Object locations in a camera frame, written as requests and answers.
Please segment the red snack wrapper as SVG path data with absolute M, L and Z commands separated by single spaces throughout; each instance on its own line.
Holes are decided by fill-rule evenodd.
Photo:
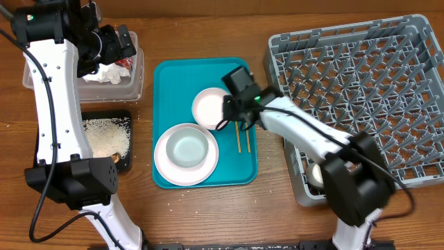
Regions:
M 115 64 L 120 67 L 125 67 L 128 71 L 133 69 L 133 60 L 131 58 L 118 60 Z

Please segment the white bowl with rice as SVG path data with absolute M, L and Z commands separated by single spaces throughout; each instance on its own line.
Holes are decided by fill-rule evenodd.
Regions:
M 215 130 L 223 119 L 223 98 L 228 93 L 218 87 L 199 92 L 193 100 L 191 111 L 197 124 L 208 130 Z

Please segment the grey bowl with brown scraps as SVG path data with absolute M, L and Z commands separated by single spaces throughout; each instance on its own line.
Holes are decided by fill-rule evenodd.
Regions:
M 195 167 L 207 156 L 209 143 L 204 133 L 190 126 L 172 128 L 166 141 L 169 160 L 181 168 Z

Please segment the white round plate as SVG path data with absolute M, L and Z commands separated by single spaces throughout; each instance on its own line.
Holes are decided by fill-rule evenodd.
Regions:
M 166 153 L 166 144 L 167 140 L 171 134 L 172 128 L 179 126 L 190 126 L 199 129 L 202 131 L 207 138 L 207 141 L 209 143 L 209 150 L 207 153 L 206 158 L 203 162 L 198 164 L 195 167 L 191 168 L 181 168 L 176 165 L 174 165 L 168 158 Z M 216 142 L 215 137 L 204 127 L 197 125 L 197 124 L 191 124 L 191 123 L 184 123 L 184 124 L 178 124 L 175 126 L 172 126 L 158 139 L 155 149 L 154 149 L 154 163 L 157 171 L 160 173 L 160 176 L 162 176 L 165 180 L 168 182 L 178 185 L 178 186 L 192 186 L 199 183 L 202 183 L 205 181 L 215 170 L 217 163 L 219 161 L 219 147 Z

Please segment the white cup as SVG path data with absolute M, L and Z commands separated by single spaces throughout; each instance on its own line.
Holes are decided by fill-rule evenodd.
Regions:
M 310 164 L 305 172 L 305 175 L 307 177 L 308 184 L 317 189 L 322 190 L 324 188 L 323 177 L 318 164 L 314 162 Z

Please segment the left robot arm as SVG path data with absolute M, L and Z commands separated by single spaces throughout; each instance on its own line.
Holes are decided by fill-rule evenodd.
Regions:
M 96 4 L 36 1 L 18 8 L 10 41 L 22 50 L 33 79 L 38 146 L 25 170 L 42 199 L 63 203 L 87 218 L 109 249 L 147 249 L 143 230 L 117 196 L 118 170 L 111 157 L 89 146 L 78 97 L 78 79 L 136 54 L 126 26 L 100 26 Z

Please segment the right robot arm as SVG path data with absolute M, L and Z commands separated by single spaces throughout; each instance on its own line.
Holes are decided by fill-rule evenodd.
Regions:
M 242 66 L 222 78 L 229 90 L 223 98 L 223 121 L 245 122 L 275 133 L 301 150 L 321 171 L 322 189 L 338 218 L 328 240 L 302 241 L 299 249 L 394 249 L 392 241 L 370 234 L 395 192 L 380 150 L 367 133 L 350 135 L 312 117 L 279 90 L 261 89 Z

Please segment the clear plastic waste bin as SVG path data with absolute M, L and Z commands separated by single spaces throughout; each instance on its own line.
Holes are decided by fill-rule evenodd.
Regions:
M 36 57 L 50 79 L 49 86 L 55 103 L 137 101 L 142 95 L 144 80 L 143 51 L 138 46 L 135 32 L 131 31 L 124 37 L 131 40 L 137 52 L 130 57 L 133 66 L 129 75 L 121 76 L 117 84 L 101 82 L 96 75 L 93 78 L 78 78 L 80 54 L 77 46 L 69 40 L 60 44 L 54 39 L 32 42 L 28 51 Z

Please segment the grey dishwasher rack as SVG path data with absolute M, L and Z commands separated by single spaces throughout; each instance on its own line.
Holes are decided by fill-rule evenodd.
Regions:
M 443 51 L 426 17 L 273 35 L 264 70 L 311 116 L 372 135 L 407 187 L 443 182 Z

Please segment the teal serving tray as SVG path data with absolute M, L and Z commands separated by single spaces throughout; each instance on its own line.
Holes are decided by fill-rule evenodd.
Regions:
M 222 77 L 238 66 L 249 68 L 237 57 L 167 60 L 155 68 L 153 79 L 153 144 L 172 126 L 195 123 L 191 107 L 195 96 L 207 88 L 226 89 Z M 212 131 L 219 146 L 219 161 L 213 173 L 193 188 L 251 183 L 259 171 L 255 129 L 249 129 L 251 153 L 246 132 L 239 128 L 241 153 L 238 152 L 235 125 Z

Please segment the pile of rice grains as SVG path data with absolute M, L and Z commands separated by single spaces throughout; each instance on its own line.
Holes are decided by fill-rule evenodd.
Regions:
M 84 120 L 83 126 L 93 156 L 103 158 L 118 153 L 125 158 L 130 147 L 129 124 L 127 117 Z

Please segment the black rectangular tray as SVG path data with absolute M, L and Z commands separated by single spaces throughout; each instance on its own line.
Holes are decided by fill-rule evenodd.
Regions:
M 128 110 L 97 110 L 82 112 L 83 121 L 87 119 L 103 119 L 103 118 L 129 118 L 130 124 L 128 130 L 130 132 L 130 147 L 129 152 L 125 158 L 122 158 L 118 153 L 111 155 L 114 161 L 115 167 L 119 173 L 126 172 L 131 168 L 131 156 L 132 156 L 132 141 L 133 141 L 133 127 L 131 114 Z

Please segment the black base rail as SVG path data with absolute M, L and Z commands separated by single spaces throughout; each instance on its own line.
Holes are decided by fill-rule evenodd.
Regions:
M 295 244 L 206 244 L 183 245 L 151 244 L 144 249 L 150 250 L 334 250 L 336 247 L 331 240 L 308 240 Z

